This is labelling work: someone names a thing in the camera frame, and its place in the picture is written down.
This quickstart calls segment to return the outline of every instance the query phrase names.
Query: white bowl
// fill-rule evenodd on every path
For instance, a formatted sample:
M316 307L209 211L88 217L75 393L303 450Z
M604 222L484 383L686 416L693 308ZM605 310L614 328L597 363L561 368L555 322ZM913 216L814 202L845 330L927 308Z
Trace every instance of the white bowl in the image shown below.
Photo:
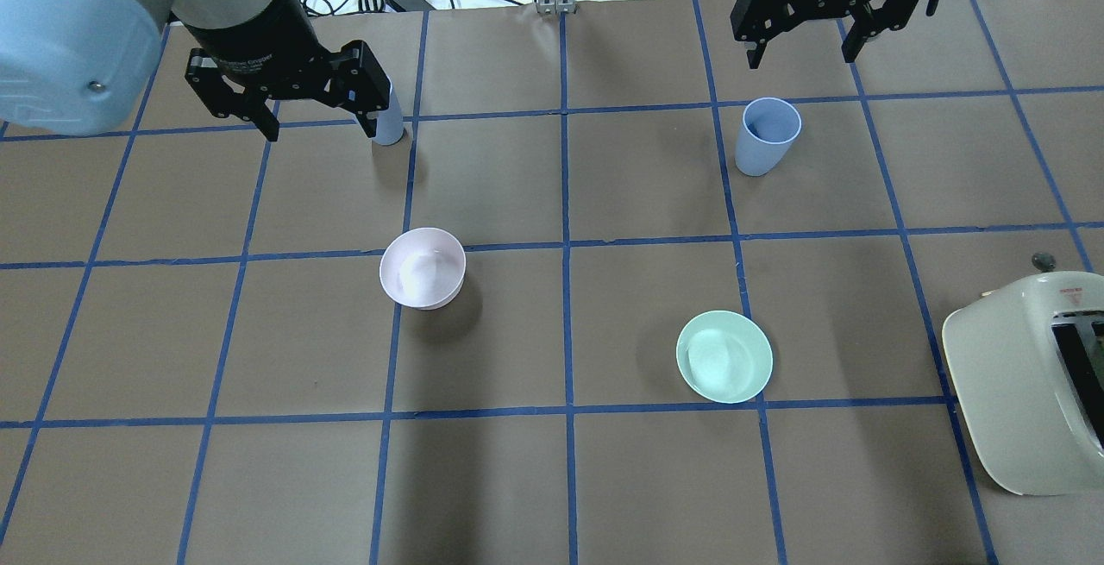
M380 259L380 285L395 302L434 310L464 286L467 257L448 231L422 227L399 235Z

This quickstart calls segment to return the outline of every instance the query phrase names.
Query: blue tape grid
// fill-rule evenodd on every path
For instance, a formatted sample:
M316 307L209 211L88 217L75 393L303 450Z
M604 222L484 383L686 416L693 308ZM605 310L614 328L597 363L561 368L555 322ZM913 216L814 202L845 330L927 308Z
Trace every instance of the blue tape grid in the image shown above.
M843 22L838 20L837 26L839 28L840 39L847 38L847 31L843 28ZM916 301L920 306L921 317L924 321L924 329L927 333L927 343L930 345L932 358L935 363L935 372L940 379L940 390L943 392L944 404L947 409L947 418L951 420L951 430L954 435L955 446L958 448L958 461L962 463L963 475L966 479L966 487L969 491L970 502L974 507L974 516L977 519L978 532L981 536L981 545L985 548L986 561L990 565L996 565L997 553L992 545L992 537L989 534L989 525L985 518L985 510L981 507L981 499L977 491L977 482L974 480L974 470L970 468L969 456L966 452L966 441L963 437L962 426L958 424L958 413L955 408L955 401L951 395L951 384L947 377L946 371L943 367L943 358L940 353L940 345L937 338L935 335L935 326L932 322L932 315L927 309L927 300L924 298L924 287L920 279L920 273L916 267L916 260L913 257L912 244L909 239L909 230L905 226L903 216L901 215L901 206L896 199L896 193L893 188L893 180L890 179L889 166L885 162L885 156L882 152L882 143L878 136L878 128L874 125L874 118L871 116L870 103L866 99L862 86L862 77L859 75L859 67L854 63L850 63L851 77L854 78L856 89L859 92L860 105L862 105L862 116L867 120L867 128L870 131L870 141L874 148L874 156L878 157L878 167L882 172L882 180L885 183L885 192L889 195L890 206L893 211L893 220L896 224L896 232L900 235L901 247L904 249L905 262L909 266L909 275L912 277L912 286L916 294Z
M406 168L406 200L403 206L403 232L411 227L411 203L414 200L414 173L417 168L417 132L422 116L422 85L425 75L425 42L429 34L429 13L422 13L422 34L418 40L417 82L414 86L414 106L411 125L411 156ZM384 486L388 478L388 454L391 446L391 419L395 396L395 365L399 362L399 326L402 323L402 306L395 305L391 322L391 350L388 355L388 384L383 399L383 426L380 433L380 456L375 475L375 507L372 516L372 534L369 562L380 558L380 533L383 527Z
M161 33L161 53L164 53L166 43L169 40L169 31L164 30ZM160 66L161 56L158 55L158 66ZM107 203L104 206L104 214L99 218L99 227L96 231L96 237L92 242L92 249L88 252L88 262L95 262L96 255L99 252L99 244L104 238L104 231L107 230L107 220L112 215L112 207L115 204L116 195L119 192L119 183L123 181L123 172L126 171L127 160L130 159L130 151L134 149L135 145L135 132L138 131L138 124L141 121L142 114L146 113L146 104L149 103L149 93L153 89L153 78L157 77L157 67L155 67L155 73L150 75L149 81L146 82L146 89L142 93L141 103L138 105L138 116L135 117L134 125L131 125L130 132L127 139L126 149L123 151L123 157L119 160L119 168L115 171L115 180L112 183L110 194L107 196ZM7 132L8 126L4 125L3 132ZM46 416L46 406L50 405L50 396L54 392L54 385L57 383L57 373L61 371L62 361L65 358L65 350L68 345L70 337L73 333L73 326L76 322L77 311L81 309L81 302L84 300L84 292L88 286L88 278L92 275L92 265L83 266L84 274L81 277L81 285L77 287L76 298L73 300L73 309L70 310L68 321L65 324L65 332L62 334L61 344L57 349L57 356L54 359L53 367L50 370L50 377L46 381L46 388L42 393L42 401L39 403L39 411L34 415L34 423L31 426L31 434L28 436L26 447L23 448L23 459L19 463L19 471L15 475L15 482L11 488L11 495L8 498L8 505L4 507L3 519L0 520L0 544L3 543L4 536L8 534L8 525L11 523L11 514L15 509L15 501L19 500L19 490L23 486L23 480L26 478L26 467L31 462L31 456L34 454L34 445L39 439L39 431L42 428L42 422Z
M70 318L66 322L65 332L63 333L62 337L57 356L55 358L54 365L51 371L51 375L49 377L46 388L43 393L42 401L40 403L35 418L32 420L0 420L0 428L30 428L31 430L30 436L28 438L26 447L24 448L23 458L20 463L15 482L12 487L11 494L8 499L7 508L4 509L2 522L0 522L0 543L2 543L4 534L7 533L8 526L10 524L11 515L14 510L17 499L19 497L20 487L22 486L25 479L28 463L30 463L33 454L33 448L35 446L38 435L41 431L41 428L91 428L91 427L108 427L108 426L119 426L119 427L202 426L203 436L201 439L200 451L197 458L197 466L192 480L191 491L189 494L189 503L185 513L184 526L181 532L181 541L178 551L178 564L182 564L182 562L184 562L187 554L188 537L191 529L192 516L194 514L195 500L199 493L199 487L202 478L202 470L205 460L206 447L210 440L210 431L214 425L263 425L263 424L293 424L293 423L332 423L332 420L381 420L382 437L380 441L380 454L379 454L380 463L379 463L379 475L376 478L374 521L371 532L371 563L374 564L379 559L380 530L383 518L384 487L386 482L385 481L386 458L390 444L390 427L392 420L434 420L434 419L484 418L484 417L496 417L496 416L552 415L552 416L564 416L566 424L569 545L570 545L571 563L572 565L576 565L578 561L578 545L577 545L577 511L576 511L576 493L575 493L574 416L577 415L577 413L754 411L760 416L761 441L762 441L763 457L764 457L764 471L768 487L768 498L772 510L772 519L775 531L775 541L778 553L778 561L782 564L785 564L785 562L787 562L787 557L785 550L782 515L777 500L777 484L774 475L773 455L771 450L769 429L767 424L767 411L803 409L803 408L943 405L947 408L948 416L952 423L952 428L955 436L955 443L958 448L959 458L963 465L963 471L970 492L970 499L974 504L974 510L977 518L978 529L981 534L983 545L985 546L986 556L989 563L997 563L998 562L997 554L995 553L991 537L988 532L988 526L985 519L985 512L981 508L980 499L977 493L977 486L974 480L973 471L969 466L968 459L966 457L965 440L962 434L962 428L959 427L958 420L956 418L955 404L957 403L957 399L951 395L947 375L944 371L942 358L940 355L938 345L936 342L934 324L932 322L931 313L928 312L927 309L926 300L924 298L923 286L916 269L915 259L912 254L910 236L968 234L969 232L1069 231L1070 234L1072 235L1075 246L1078 247L1083 266L1087 270L1093 270L1092 262L1091 259L1089 259L1087 252L1085 250L1084 243L1082 243L1078 230L1080 227L1104 227L1104 222L1081 222L1081 223L1073 222L1072 215L1070 215L1069 207L1066 207L1064 200L1062 199L1061 191L1058 188L1053 173L1050 171L1047 164L1045 157L1042 152L1042 149L1040 148L1039 141L1037 140L1037 137L1034 137L1031 126L1027 120L1026 113L1023 111L1023 108L1019 100L1019 96L1032 96L1032 94L1053 94L1053 93L1101 93L1101 90L1104 90L1104 86L1101 85L1055 86L1055 88L1037 88L1037 89L1015 88L1006 71L1004 62L1001 61L1000 54L998 53L997 45L992 38L992 34L989 31L989 28L985 21L984 15L981 14L980 7L978 7L977 0L970 0L970 2L974 8L974 12L978 19L978 22L981 25L981 30L984 31L986 42L988 42L989 44L989 50L991 51L992 56L997 63L998 71L1005 84L1005 89L965 90L965 93L871 94L871 96L868 96L868 94L864 93L858 67L856 65L851 65L852 78L856 83L856 89L857 89L856 96L792 97L789 99L794 103L822 103L822 102L860 103L860 106L862 106L863 109L863 116L866 117L867 120L868 129L870 131L871 141L874 146L874 151L878 156L879 167L882 172L882 179L885 183L891 207L893 209L896 226L893 230L796 231L796 232L776 232L775 234L741 234L741 232L739 231L735 209L733 207L732 203L731 184L728 179L728 164L724 153L725 143L721 132L720 109L729 108L729 106L747 105L749 100L718 100L715 83L713 77L712 62L710 61L709 45L705 40L704 22L702 19L699 0L692 0L692 3L694 10L694 18L698 25L699 39L702 49L702 57L707 73L707 81L709 82L710 102L677 103L677 105L630 105L630 106L618 106L618 108L608 108L608 106L607 108L569 108L566 18L565 15L561 14L559 19L560 67L561 67L560 68L561 97L560 97L559 109L516 110L516 113L442 114L442 116L422 116L421 94L422 94L423 74L425 65L425 45L428 32L428 15L427 14L423 15L418 67L417 67L417 86L415 90L413 116L406 117L406 121L410 121L410 124L412 124L412 145L411 145L410 161L408 161L406 200L403 214L404 231L408 230L410 227L414 171L416 168L417 129L418 129L418 124L421 124L421 121L473 120L473 118L501 118L501 117L539 117L539 116L561 117L562 204L563 204L562 207L563 237L561 242L473 244L473 246L466 246L466 250L482 252L482 250L561 249L563 252L564 395L565 395L565 404L563 406L508 407L508 408L467 409L467 411L448 411L448 412L393 412L392 399L394 393L395 364L397 360L397 350L399 350L399 330L401 324L401 309L399 309L397 307L394 310L393 322L392 322L392 340L391 340L391 352L389 356L388 384L386 384L384 412L323 413L323 415L289 415L289 416L215 416L219 390L221 386L221 377L225 365L225 358L229 350L230 338L232 335L234 318L236 316L237 301L241 295L241 289L244 282L245 270L248 262L257 262L257 259L378 257L378 255L382 255L382 250L311 250L311 252L268 252L268 254L251 254L250 239L252 237L253 224L256 216L257 204L259 202L261 191L264 184L265 170L267 168L267 160L270 151L270 145L265 145L264 153L262 156L262 161L261 161L261 168L257 175L257 183L254 191L252 209L250 212L250 222L247 224L242 254L238 255L238 257L209 257L209 258L189 258L189 259L141 259L140 262L124 262L124 259L96 259L96 255L98 254L99 250L99 244L103 239L103 234L104 231L106 230L107 222L110 216L110 211L112 207L114 206L115 199L118 192L119 183L123 180L123 174L125 172L127 160L129 159L130 151L134 146L136 137L168 136L168 134L182 134L182 132L236 131L236 129L253 128L252 125L220 125L220 126L203 126L203 128L141 129L140 128L141 117L144 116L146 105L149 100L150 90L152 89L153 77L150 77L149 83L147 83L142 100L139 105L138 116L135 119L132 128L130 128L129 131L125 132L123 131L106 132L106 134L99 134L99 136L95 136L95 137L127 137L128 139L125 152L123 153L119 163L118 171L116 172L110 195L108 196L106 206L104 209L104 214L100 220L99 230L96 234L96 238L94 239L92 250L89 252L86 262L0 263L0 270L50 269L51 267L82 267L82 269L84 270L82 281L81 285L78 286L77 295L74 300L73 309L71 310ZM839 26L840 31L842 32L842 23L840 23ZM162 52L164 50L167 40L168 40L168 33L166 32L166 34L162 35L162 42L161 42ZM1045 177L1047 183L1051 188L1052 194L1054 196L1055 202L1058 203L1058 206L1060 207L1060 211L1062 212L1064 220L1063 223L1002 224L1002 226L986 226L986 227L978 227L978 226L906 227L905 226L895 196L895 192L893 190L893 183L889 173L888 164L882 153L882 148L878 137L877 128L873 124L873 118L871 117L871 111L869 108L870 102L927 100L927 98L949 98L949 97L1010 97L1010 100L1013 104L1013 108L1016 108L1017 117L1019 118L1023 131L1030 141L1033 153L1036 153L1036 159L1038 160L1039 167ZM573 116L573 114L647 113L647 110L688 109L688 108L709 108L713 116L714 136L718 148L718 160L722 175L722 186L724 191L725 207L729 214L730 235L693 235L693 237L658 237L658 238L630 238L630 239L572 239L570 231L570 214L569 214L569 202L570 202L569 152L567 152L569 117ZM296 121L296 124L284 124L285 128L307 128L307 126L335 126L335 125L348 125L348 121L305 120L305 121ZM53 134L46 134L46 136L8 137L6 136L7 129L8 129L8 124L0 124L0 141L63 140L63 138L67 138L63 136L53 136ZM749 401L747 403L737 404L734 406L712 404L712 403L624 404L624 405L592 405L592 406L575 405L574 387L573 387L572 340L571 340L572 326L571 326L571 274L570 274L571 252L573 247L645 246L646 244L662 244L662 243L722 243L722 242L732 243L733 254L735 257L737 285L740 287L741 307L745 315L752 315L751 301L746 289L746 279L744 278L741 243L752 242L752 239L824 239L824 238L843 238L843 237L873 237L873 235L899 235L899 238L901 239L905 258L909 265L909 270L914 285L914 290L916 292L916 298L921 306L921 312L923 315L925 329L928 335L928 342L931 345L932 355L934 358L936 372L938 373L940 383L942 387L941 396L891 397L891 398L869 398L869 399L766 401L761 394L754 401ZM220 352L220 361L216 370L215 380L213 381L212 384L212 393L206 416L118 418L118 419L65 419L65 420L47 420L44 418L51 393L53 392L53 387L56 383L56 377L60 372L62 361L64 360L67 342L70 340L74 322L76 321L77 312L79 310L79 305L83 300L84 292L87 287L88 278L91 277L92 270L95 269L95 267L190 266L190 265L212 265L213 263L237 263L238 274L233 294L233 299L230 307L230 312L227 313L227 322L223 339L223 345Z
M698 39L701 42L702 58L705 64L705 78L709 81L709 100L713 113L713 136L716 140L716 159L721 168L721 183L724 189L724 206L729 214L729 238L732 242L735 256L736 285L740 287L740 306L745 317L754 318L751 297L747 294L747 278L744 277L744 255L741 247L740 227L736 223L736 212L732 203L732 186L729 181L729 162L724 152L724 134L721 132L721 109L716 100L716 83L713 77L713 62L709 55L709 42L705 39L705 21L701 15L701 3L693 1L693 14L698 23ZM771 448L771 430L767 424L766 399L763 393L755 396L755 408L758 413L760 444L763 447L763 471L766 478L767 501L771 505L771 522L774 527L775 550L778 563L786 565L786 539L782 525L782 508L778 504L778 483L774 472L774 454Z

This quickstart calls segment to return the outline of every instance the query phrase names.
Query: mint green plate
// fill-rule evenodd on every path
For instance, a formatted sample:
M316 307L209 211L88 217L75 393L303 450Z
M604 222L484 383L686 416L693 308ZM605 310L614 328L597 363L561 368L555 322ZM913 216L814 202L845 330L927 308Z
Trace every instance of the mint green plate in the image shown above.
M732 310L710 310L690 320L679 334L675 359L696 393L721 404L758 395L774 369L774 352L760 326Z

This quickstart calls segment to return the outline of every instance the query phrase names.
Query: plastic cup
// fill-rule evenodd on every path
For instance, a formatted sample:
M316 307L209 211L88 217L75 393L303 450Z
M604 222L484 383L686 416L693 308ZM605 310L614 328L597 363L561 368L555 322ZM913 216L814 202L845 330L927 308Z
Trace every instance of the plastic cup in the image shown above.
M452 302L464 286L467 257L448 231L420 227L399 235L380 259L380 285L395 302L434 310Z
M765 175L789 151L802 132L802 116L789 102L761 97L744 109L736 138L736 168L749 177Z
M690 320L675 345L675 360L694 393L721 404L758 395L774 371L774 352L760 326L732 310Z
M375 118L375 136L372 137L372 141L375 145L394 145L403 137L403 106L400 105L399 96L395 94L395 85L391 85L388 108Z

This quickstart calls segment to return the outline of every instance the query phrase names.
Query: blue tape line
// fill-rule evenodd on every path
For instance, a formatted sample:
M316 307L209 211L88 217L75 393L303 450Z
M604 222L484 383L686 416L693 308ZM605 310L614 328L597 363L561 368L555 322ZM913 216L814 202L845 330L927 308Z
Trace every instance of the blue tape line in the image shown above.
M898 235L896 230L856 230L856 231L789 231L757 232L757 234L741 235L743 242L756 239L831 239L838 237L880 237L880 235Z
M724 206L729 214L729 230L732 235L732 250L735 256L736 285L740 290L740 305L745 317L752 318L751 297L747 294L747 278L744 275L744 255L741 246L740 224L736 223L736 212L732 202L732 184L729 180L729 162L724 151L724 132L721 128L721 110L716 100L716 82L713 77L713 62L709 54L709 40L705 38L705 21L701 14L699 0L693 3L694 20L698 23L698 40L701 43L702 61L705 64L705 78L709 83L709 100L713 113L713 137L716 138L716 156L721 167L721 183L724 189ZM774 527L775 550L778 553L779 565L786 565L786 537L782 523L782 508L778 503L778 483L774 472L774 454L771 451L771 434L767 427L766 404L762 393L755 397L755 411L758 414L760 441L763 447L763 471L766 479L767 499L771 505L771 524Z
M567 559L578 565L578 492L575 463L575 355L571 326L571 163L567 93L567 14L560 13L560 211L563 227L563 396L567 466Z
M250 262L286 262L287 259L346 259L350 257L380 257L382 247L375 250L316 250L316 252L267 252L250 255Z
M121 262L121 259L102 259L94 262L94 267L135 267L135 266L209 266L213 263L240 263L241 257L198 257L193 259L142 259L142 262Z
M563 247L563 242L529 242L529 243L480 243L476 246L465 246L465 252L493 250L555 250Z
M956 97L1001 97L1007 96L1006 89L990 90L946 90L946 93L883 93L863 96L869 100L927 100L928 98L956 98Z
M87 137L67 137L65 134L29 134L29 136L23 137L4 137L4 141L9 143L22 143L22 141L35 141L35 140L86 140L86 138L126 138L130 136L140 137L141 132L99 132L92 134Z
M417 132L422 117L422 93L425 88L425 50L429 35L429 12L422 13L422 34L418 39L417 74L414 84L414 106L411 126L411 153L406 167L406 199L403 206L403 232L410 231L411 206L414 200L414 175L417 169ZM395 305L391 320L391 350L388 353L388 383L383 399L383 424L380 428L380 455L375 473L375 503L372 516L369 562L375 565L380 558L380 533L383 527L384 488L388 479L388 456L391 448L391 415L395 396L395 371L399 364L399 330L402 326L402 306Z
M819 409L819 408L885 408L898 406L942 406L944 396L927 397L868 397L858 399L794 399L766 401L768 409Z
M149 418L71 418L43 420L43 428L87 427L179 427L203 425L202 416L158 416Z
M618 239L575 239L572 247L651 246L667 243L732 242L732 235L687 235L687 237L626 237Z
M1064 223L1038 224L992 224L988 227L914 227L907 230L909 235L951 235L975 234L975 232L1030 232L1030 231L1063 231ZM1104 222L1074 223L1074 227L1104 227ZM845 237L880 237L880 235L899 235L898 230L852 230L852 231L781 231L763 232L763 234L741 234L740 242L757 242L757 239L832 239ZM724 243L730 242L730 235L675 235L675 237L631 237L618 239L573 239L572 247L615 247L615 246L662 246L670 243ZM563 247L563 242L521 242L521 243L477 243L465 246L466 252L492 250L556 250ZM308 250L308 252L263 252L250 255L250 262L279 262L279 259L333 259L347 257L380 257L383 247L374 250ZM213 263L237 263L240 257L198 257L178 259L99 259L94 267L140 267L140 266L205 266ZM83 267L84 262L32 262L0 263L0 270L52 269L52 267Z
M0 270L44 270L54 267L83 267L84 262L39 262L39 263L0 263Z
M846 38L847 32L843 30L843 22L837 22L837 28L839 29L840 38ZM859 75L859 67L854 63L851 63L851 77L854 81L856 89L859 92L859 97L861 98L862 105L862 116L867 120L867 128L870 131L870 141L874 148L874 156L878 159L878 167L882 172L882 180L885 183L885 192L889 195L890 206L893 211L893 218L896 223L898 231L900 232L901 247L904 250L904 258L909 266L909 275L912 279L912 286L916 294L916 302L920 306L921 317L924 321L924 330L927 333L928 349L931 349L932 358L935 363L935 373L940 380L940 390L943 393L944 404L947 411L947 418L951 420L951 430L955 438L955 446L958 448L958 461L963 469L963 476L966 479L966 488L969 491L970 503L974 507L974 516L977 521L978 533L981 534L981 545L985 547L986 559L990 565L996 565L997 553L992 545L992 537L989 534L989 525L986 521L985 510L981 507L981 499L977 491L977 482L974 481L974 471L969 465L969 456L966 454L966 443L962 436L962 428L958 426L957 413L955 412L954 401L951 396L951 385L947 377L946 371L943 369L943 358L940 353L938 342L935 337L935 326L932 324L932 315L927 309L927 299L924 295L923 282L920 279L920 271L916 267L916 259L912 252L912 244L909 239L909 230L905 226L903 216L901 215L901 206L896 199L896 192L893 188L893 180L891 179L889 172L889 164L885 161L885 156L882 152L882 145L880 137L878 136L878 128L874 126L874 118L870 111L869 102L866 98L866 93L862 86L862 77Z
M1053 86L1053 88L1016 89L1020 96L1036 96L1036 94L1062 94L1062 93L1104 93L1104 86ZM1007 96L1007 89L989 90L948 90L948 93L884 93L867 96L867 100L925 100L925 98L949 98L949 97L998 97ZM782 97L789 103L835 103L835 102L857 102L859 96L824 96L824 97ZM721 108L734 108L735 106L749 105L752 100L718 100ZM590 106L590 108L567 108L569 114L595 114L595 113L649 113L658 109L690 109L710 108L710 103L670 103L670 105L626 105L626 106ZM461 114L433 114L433 116L422 116L421 120L474 120L475 118L508 118L508 117L546 117L556 114L556 109L523 109L512 110L512 113L461 113ZM412 124L413 117L403 117L403 121ZM351 125L353 120L344 118L327 118L327 120L293 120L280 125L282 128L328 128L328 126ZM166 134L193 134L193 132L236 132L250 131L253 125L199 125L192 128L158 128L139 129L135 132L138 137L158 137ZM130 132L99 132L87 137L67 137L64 134L33 134L22 137L3 137L4 141L31 141L31 140L83 140L83 138L104 137L129 137Z
M548 117L555 109L516 109L508 113L427 114L420 120L478 120L478 118Z
M164 54L164 46L168 40L168 30L163 30L161 32L162 55ZM31 454L34 452L34 445L38 443L42 422L46 417L46 407L50 405L50 397L53 395L55 384L57 384L57 374L61 372L62 362L65 360L65 351L68 349L68 342L73 335L73 326L76 324L76 317L81 309L81 302L84 300L84 292L88 287L88 278L92 277L93 267L91 262L95 262L96 255L99 252L99 245L104 239L104 232L107 231L107 220L110 218L112 209L115 206L115 199L119 194L119 183L123 183L123 173L126 172L127 161L130 159L130 151L134 149L135 132L138 131L138 124L140 124L141 117L146 114L146 105L149 103L149 94L150 90L153 89L153 78L157 77L157 70L160 65L161 55L158 56L157 65L153 67L153 74L151 74L149 81L146 82L146 89L142 92L141 103L138 105L138 114L137 117L135 117L134 125L131 125L126 149L124 149L123 157L119 160L119 168L115 171L115 180L112 181L112 191L110 194L107 195L107 203L104 204L104 214L100 215L99 227L96 230L96 237L93 239L92 250L88 252L88 263L84 266L84 274L81 277L81 285L78 286L76 297L73 300L73 309L70 311L68 321L65 323L65 332L62 334L61 344L57 348L57 355L54 358L54 364L50 370L50 377L46 381L45 391L42 393L39 409L34 415L34 427L31 428L31 434L28 436L26 440L26 447L23 448L23 458L19 463L15 482L12 486L11 494L8 498L8 505L4 507L3 519L0 520L0 545L3 545L4 536L8 534L11 515L15 510L15 501L19 500L19 491L23 487L23 480L26 478L26 467L31 462Z
M280 102L276 102L273 114L279 117ZM230 309L226 313L226 328L222 335L222 345L219 350L219 363L214 371L214 381L211 384L211 395L208 401L206 416L203 422L203 435L200 437L200 447L195 456L195 470L192 473L192 483L188 491L188 507L184 510L184 523L180 531L180 544L177 547L177 565L184 565L188 555L188 541L192 532L192 519L195 514L195 502L199 499L200 483L203 477L203 468L206 463L206 451L211 443L211 428L214 426L215 411L219 407L219 393L222 392L222 377L226 369L226 356L230 353L230 342L234 333L234 322L237 321L237 306L242 298L242 287L245 285L245 270L250 262L250 243L253 242L253 230L257 220L257 207L261 206L261 191L265 184L265 173L268 171L268 157L272 153L272 141L265 140L264 151L261 153L261 167L257 169L257 180L253 188L253 200L250 203L250 216L245 223L245 237L242 239L242 254L237 257L237 278L234 281L234 294L230 300Z
M458 411L408 411L391 413L392 420L456 420L460 418L495 418L500 416L563 416L566 406L520 406Z
M596 404L576 406L575 413L678 413L678 412L733 412L757 411L753 401L742 404L715 404L713 401L694 401L682 404Z
M360 126L359 124L357 124L355 118L349 117L349 118L326 118L326 120L293 120L290 121L290 124L280 124L280 128L291 128L291 129L328 128L328 126L335 126L335 125L355 125L358 126L358 128Z
M1039 224L992 224L988 227L919 227L909 230L909 235L953 235L964 232L1029 232L1029 231L1062 231L1064 223Z
M611 113L659 113L666 109L709 108L707 102L657 103L657 105L599 105L590 108L564 108L569 114L611 114Z
M1065 205L1065 200L1062 200L1062 193L1058 188L1058 181L1054 180L1053 172L1050 171L1049 164L1047 164L1047 159L1043 156L1042 148L1039 146L1039 140L1036 138L1034 132L1031 131L1031 125L1028 124L1027 114L1023 111L1023 106L1020 105L1020 97L1017 96L1017 90L1012 86L1012 81L1008 76L1008 70L1005 68L1005 62L1001 61L1000 53L997 51L997 42L992 39L992 33L989 32L989 25L985 22L985 15L981 14L981 7L978 6L977 0L969 0L970 7L974 7L974 14L977 17L978 23L981 24L981 32L985 34L985 41L989 43L989 51L992 53L992 61L997 63L997 70L1000 73L1001 81L1005 82L1005 88L1008 89L1008 96L1012 100L1012 108L1016 108L1016 116L1020 120L1020 125L1023 126L1023 132L1028 137L1029 143L1031 143L1031 150L1039 161L1039 168L1042 171L1042 175L1045 177L1047 184L1050 186L1051 194L1054 195L1054 202L1058 203L1058 209L1062 212L1062 218L1065 220L1065 226L1070 232L1070 237L1073 238L1074 246L1078 247L1078 254L1081 255L1081 264L1085 267L1085 270L1090 273L1093 270L1093 263L1089 259L1089 250L1085 249L1084 242L1081 242L1081 235L1078 234L1076 227L1073 224L1073 215L1070 215L1070 209Z
M275 416L215 416L213 425L300 425L309 423L368 423L383 420L382 412L288 413Z
M952 397L953 403L958 399ZM763 401L766 409L820 409L850 407L901 407L945 404L942 396L869 397L856 399L781 399ZM718 404L713 401L690 401L675 404L595 404L573 406L511 406L499 408L453 411L405 411L362 413L291 413L291 415L169 416L150 418L75 418L43 420L41 428L150 427L211 425L298 425L311 423L372 423L372 420L454 420L505 416L604 415L604 413L681 413L681 412L758 412L756 401L740 404ZM0 428L30 428L34 420L0 420Z
M1049 96L1057 93L1101 93L1104 86L1050 86L1044 89L1016 89L1018 96Z

